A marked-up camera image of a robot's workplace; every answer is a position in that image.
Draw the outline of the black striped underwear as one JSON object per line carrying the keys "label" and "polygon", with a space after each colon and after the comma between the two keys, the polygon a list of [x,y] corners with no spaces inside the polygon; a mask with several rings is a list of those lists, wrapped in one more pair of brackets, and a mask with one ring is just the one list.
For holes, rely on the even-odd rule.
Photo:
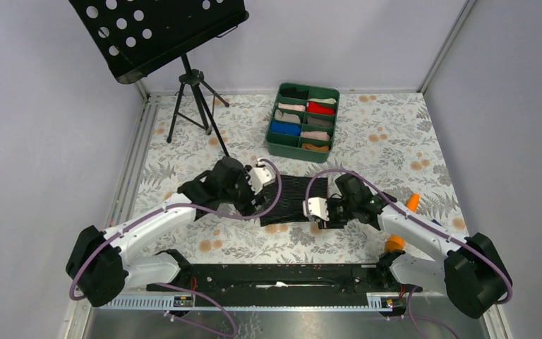
{"label": "black striped underwear", "polygon": [[[264,216],[259,218],[262,227],[290,222],[305,222],[308,217],[304,215],[303,202],[305,200],[306,189],[310,177],[295,177],[290,175],[281,175],[282,192],[274,208]],[[321,197],[328,198],[328,178],[317,178],[309,192],[309,198]],[[278,192],[277,182],[263,188],[260,192],[264,200],[262,210],[270,207]]]}

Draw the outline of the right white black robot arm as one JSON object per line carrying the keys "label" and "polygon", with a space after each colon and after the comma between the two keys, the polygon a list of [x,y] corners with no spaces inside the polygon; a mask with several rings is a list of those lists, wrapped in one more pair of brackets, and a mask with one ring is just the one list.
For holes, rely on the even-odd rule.
{"label": "right white black robot arm", "polygon": [[358,220],[397,235],[425,254],[385,251],[376,263],[376,280],[387,291],[400,285],[445,295],[464,315],[478,319],[494,304],[512,298],[513,282],[493,242],[481,233],[462,237],[415,213],[359,174],[341,169],[336,198],[305,194],[303,211],[320,228]]}

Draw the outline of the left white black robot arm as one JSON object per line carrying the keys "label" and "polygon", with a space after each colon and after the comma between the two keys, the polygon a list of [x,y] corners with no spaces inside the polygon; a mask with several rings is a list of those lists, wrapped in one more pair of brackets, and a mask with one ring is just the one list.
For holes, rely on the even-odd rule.
{"label": "left white black robot arm", "polygon": [[139,253],[164,234],[217,213],[222,204],[233,205],[238,220],[256,218],[263,204],[261,192],[275,180],[272,166],[263,161],[251,167],[223,157],[148,212],[106,230],[86,227],[65,267],[72,279],[70,298],[87,299],[100,307],[122,291],[141,285],[166,283],[173,290],[184,289],[191,272],[171,254]]}

